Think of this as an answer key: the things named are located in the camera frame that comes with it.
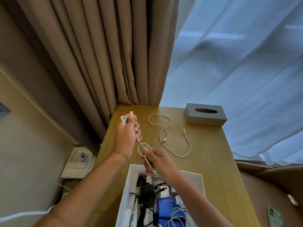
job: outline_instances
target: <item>wall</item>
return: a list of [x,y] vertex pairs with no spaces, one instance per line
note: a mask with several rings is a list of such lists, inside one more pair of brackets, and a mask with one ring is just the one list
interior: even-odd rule
[[[0,102],[11,112],[0,121],[0,217],[47,210],[60,190],[61,171],[74,142],[0,73]],[[1,226],[33,226],[41,216]]]

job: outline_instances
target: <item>electrical outlet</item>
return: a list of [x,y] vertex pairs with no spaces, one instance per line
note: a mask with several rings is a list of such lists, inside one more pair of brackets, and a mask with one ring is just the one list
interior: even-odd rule
[[0,103],[0,121],[11,112],[6,106]]

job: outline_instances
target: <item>brown curtain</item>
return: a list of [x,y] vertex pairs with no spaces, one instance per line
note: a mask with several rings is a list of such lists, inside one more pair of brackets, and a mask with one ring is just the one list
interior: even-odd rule
[[99,138],[104,137],[117,102],[159,105],[179,0],[3,1],[42,63],[53,62],[51,76],[56,69]]

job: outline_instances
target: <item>green phone case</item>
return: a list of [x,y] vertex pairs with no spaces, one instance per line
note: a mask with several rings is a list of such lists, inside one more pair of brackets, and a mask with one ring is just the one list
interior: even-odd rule
[[270,227],[284,227],[282,214],[271,207],[267,208]]

